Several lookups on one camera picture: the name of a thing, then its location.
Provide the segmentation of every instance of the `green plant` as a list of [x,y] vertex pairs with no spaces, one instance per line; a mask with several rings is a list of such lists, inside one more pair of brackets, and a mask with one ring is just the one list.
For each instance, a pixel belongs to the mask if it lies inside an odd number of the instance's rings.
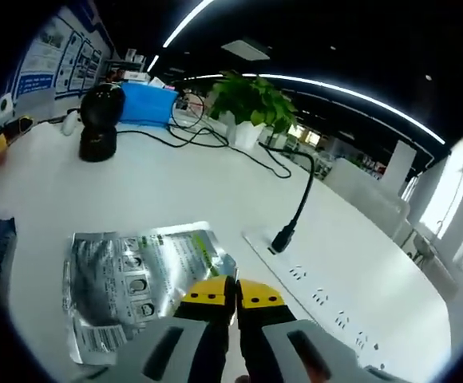
[[274,133],[288,131],[296,125],[296,111],[290,98],[277,90],[262,77],[246,78],[234,72],[222,72],[224,78],[214,84],[217,98],[212,106],[211,117],[219,118],[230,111],[235,123],[250,121],[254,126],[265,123]]

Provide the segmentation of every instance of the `black speaker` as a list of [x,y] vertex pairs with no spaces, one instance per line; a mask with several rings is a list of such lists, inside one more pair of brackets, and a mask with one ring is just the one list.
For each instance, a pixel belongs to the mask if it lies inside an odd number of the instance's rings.
[[90,89],[81,102],[79,157],[88,162],[108,160],[117,150],[116,124],[125,104],[125,93],[119,85],[101,84]]

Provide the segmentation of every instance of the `black ceiling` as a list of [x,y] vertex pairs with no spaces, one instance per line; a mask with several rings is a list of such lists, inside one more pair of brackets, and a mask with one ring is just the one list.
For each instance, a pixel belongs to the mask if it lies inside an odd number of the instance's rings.
[[[160,55],[153,75],[176,80],[235,69],[310,78],[385,102],[446,141],[441,145],[410,122],[357,97],[272,80],[290,91],[302,123],[339,136],[384,163],[397,140],[413,141],[418,150],[414,171],[420,172],[463,136],[463,1],[215,0],[162,49],[199,3],[96,0],[122,57],[127,48],[146,55],[147,62]],[[220,48],[241,38],[267,48],[271,59],[246,61]]]

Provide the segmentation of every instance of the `barcode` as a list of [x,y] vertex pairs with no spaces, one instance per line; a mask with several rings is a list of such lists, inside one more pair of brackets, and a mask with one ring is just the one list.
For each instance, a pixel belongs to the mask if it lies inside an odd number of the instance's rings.
[[110,353],[127,340],[121,326],[83,327],[83,339],[89,351]]

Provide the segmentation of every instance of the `yellow object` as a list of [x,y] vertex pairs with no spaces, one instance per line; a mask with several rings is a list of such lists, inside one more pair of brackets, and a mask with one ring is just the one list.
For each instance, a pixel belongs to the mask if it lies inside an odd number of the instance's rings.
[[224,306],[226,277],[226,275],[221,275],[196,283],[182,299],[182,302]]
[[6,137],[4,134],[0,134],[0,152],[5,152],[8,148],[8,143],[6,142]]
[[240,289],[242,290],[242,307],[244,309],[285,306],[279,292],[263,283],[240,279]]

